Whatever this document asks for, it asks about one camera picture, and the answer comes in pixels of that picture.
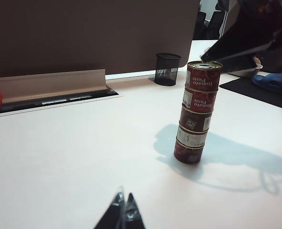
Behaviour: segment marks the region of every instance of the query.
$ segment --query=can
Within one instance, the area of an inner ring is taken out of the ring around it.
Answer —
[[[177,160],[186,164],[198,163],[201,159],[203,148],[204,146],[197,148],[186,147],[176,140],[174,156]]]
[[[210,126],[212,112],[199,113],[182,106],[179,124],[191,131],[207,131]]]
[[[201,91],[218,89],[222,65],[216,62],[202,63],[193,61],[188,63],[186,87]]]
[[[179,124],[177,140],[187,147],[200,147],[204,145],[207,133],[208,131],[190,131]]]
[[[208,113],[213,111],[216,91],[199,91],[185,87],[182,104],[190,111]]]

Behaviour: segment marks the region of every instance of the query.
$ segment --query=white wall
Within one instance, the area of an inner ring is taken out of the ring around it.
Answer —
[[[218,0],[201,0],[201,11],[207,13],[206,20],[211,20],[217,2]]]

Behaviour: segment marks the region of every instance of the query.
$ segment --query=white table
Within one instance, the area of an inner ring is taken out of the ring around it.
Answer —
[[[148,229],[282,229],[282,109],[220,88],[201,162],[185,165],[185,71],[173,87],[149,77],[108,80],[121,97],[0,117],[0,229],[91,229],[120,185]]]

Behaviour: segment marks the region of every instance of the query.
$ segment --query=black object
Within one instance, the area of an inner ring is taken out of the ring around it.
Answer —
[[[18,102],[13,102],[13,103],[2,104],[0,108],[0,113],[10,112],[10,111],[19,111],[19,110],[24,110],[24,109],[49,106],[49,105],[55,105],[55,104],[63,104],[63,103],[81,101],[81,100],[102,98],[102,97],[107,97],[107,96],[112,96],[112,95],[118,95],[118,93],[116,93],[111,88],[107,87],[106,90],[99,90],[99,91],[94,91],[94,92],[67,94],[67,95],[59,95],[59,96],[53,96],[53,97],[48,97],[48,98],[18,101]]]
[[[118,192],[94,229],[120,229],[123,210],[124,195]]]
[[[145,229],[141,214],[132,193],[128,196],[123,222],[125,224],[125,229]]]
[[[194,35],[193,35],[193,40],[201,40],[202,39],[202,34],[207,28],[204,25],[204,20],[206,19],[206,13],[198,11],[197,13],[197,18],[196,18],[196,23],[195,23],[195,29],[194,29]]]
[[[224,73],[255,66],[243,56],[255,56],[267,49],[272,53],[278,49],[282,52],[282,0],[238,2],[241,8],[236,23],[201,57],[204,62],[222,63]],[[228,0],[219,3],[223,9],[229,9]],[[233,58],[241,60],[238,65],[232,64]]]
[[[233,80],[220,87],[282,108],[282,95],[256,86],[249,78]]]
[[[158,53],[155,83],[163,86],[176,84],[180,56],[171,53]]]
[[[219,39],[219,30],[222,26],[223,19],[225,17],[225,12],[214,11],[211,20],[208,24],[207,29],[204,32],[204,40],[217,40]]]

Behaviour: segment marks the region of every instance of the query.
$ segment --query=stacked cans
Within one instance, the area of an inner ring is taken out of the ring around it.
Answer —
[[[188,63],[174,156],[181,162],[200,161],[209,130],[222,65]]]

